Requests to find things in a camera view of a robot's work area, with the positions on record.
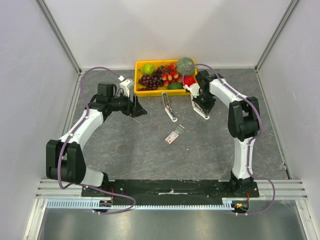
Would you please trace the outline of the white rectangular case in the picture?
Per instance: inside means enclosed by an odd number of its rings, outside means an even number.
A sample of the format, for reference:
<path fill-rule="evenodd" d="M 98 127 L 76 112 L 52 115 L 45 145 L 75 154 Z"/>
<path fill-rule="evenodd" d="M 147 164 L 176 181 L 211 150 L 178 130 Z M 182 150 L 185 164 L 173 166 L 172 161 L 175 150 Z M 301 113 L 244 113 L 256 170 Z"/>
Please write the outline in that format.
<path fill-rule="evenodd" d="M 200 115 L 203 119 L 208 120 L 210 118 L 209 115 L 205 114 L 205 112 L 200 108 L 200 106 L 194 102 L 194 98 L 191 98 L 191 105 L 193 110 Z"/>

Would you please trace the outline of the green white stapler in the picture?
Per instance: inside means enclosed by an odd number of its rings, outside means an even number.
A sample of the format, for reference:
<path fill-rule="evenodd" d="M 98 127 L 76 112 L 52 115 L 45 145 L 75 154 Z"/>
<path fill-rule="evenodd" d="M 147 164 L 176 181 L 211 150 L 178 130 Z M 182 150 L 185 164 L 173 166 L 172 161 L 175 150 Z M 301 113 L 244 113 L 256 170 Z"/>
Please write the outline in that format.
<path fill-rule="evenodd" d="M 178 118 L 175 116 L 171 106 L 170 106 L 170 102 L 169 102 L 169 97 L 168 97 L 168 93 L 167 92 L 163 92 L 161 94 L 162 96 L 162 100 L 163 100 L 163 104 L 164 104 L 164 110 L 166 111 L 166 113 L 168 114 L 168 116 L 170 117 L 170 119 L 173 122 L 177 122 Z"/>

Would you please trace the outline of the red white staple box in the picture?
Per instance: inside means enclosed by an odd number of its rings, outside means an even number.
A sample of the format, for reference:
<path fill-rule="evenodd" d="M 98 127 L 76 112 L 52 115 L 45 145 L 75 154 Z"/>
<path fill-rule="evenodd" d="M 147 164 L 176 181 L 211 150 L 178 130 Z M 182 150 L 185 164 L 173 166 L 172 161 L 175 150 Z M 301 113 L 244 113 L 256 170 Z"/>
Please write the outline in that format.
<path fill-rule="evenodd" d="M 165 139 L 164 141 L 171 145 L 185 130 L 186 128 L 179 124 L 174 131 L 172 131 Z"/>

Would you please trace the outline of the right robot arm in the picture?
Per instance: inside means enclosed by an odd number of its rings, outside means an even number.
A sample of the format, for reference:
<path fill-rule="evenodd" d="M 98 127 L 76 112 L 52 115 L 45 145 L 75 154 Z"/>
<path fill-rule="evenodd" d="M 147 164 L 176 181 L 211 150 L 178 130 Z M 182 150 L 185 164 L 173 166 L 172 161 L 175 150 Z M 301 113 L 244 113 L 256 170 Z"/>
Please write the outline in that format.
<path fill-rule="evenodd" d="M 234 164 L 230 173 L 229 191 L 235 197 L 253 189 L 251 148 L 260 131 L 261 118 L 256 97 L 247 97 L 230 86 L 220 74 L 199 71 L 197 83 L 190 86 L 193 110 L 204 119 L 217 99 L 228 107 L 227 128 L 234 140 Z"/>

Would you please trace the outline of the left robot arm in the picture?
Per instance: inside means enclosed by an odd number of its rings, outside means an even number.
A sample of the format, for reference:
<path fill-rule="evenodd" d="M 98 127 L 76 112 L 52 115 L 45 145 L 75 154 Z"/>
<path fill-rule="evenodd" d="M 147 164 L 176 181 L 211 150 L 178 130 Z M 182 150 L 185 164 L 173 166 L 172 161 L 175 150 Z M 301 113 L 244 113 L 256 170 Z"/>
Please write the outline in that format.
<path fill-rule="evenodd" d="M 92 186 L 99 197 L 110 191 L 106 173 L 86 166 L 83 148 L 95 130 L 113 112 L 121 112 L 132 118 L 147 114 L 137 95 L 130 96 L 134 85 L 131 79 L 115 84 L 99 83 L 95 94 L 76 124 L 58 140 L 46 144 L 46 176 L 69 184 Z"/>

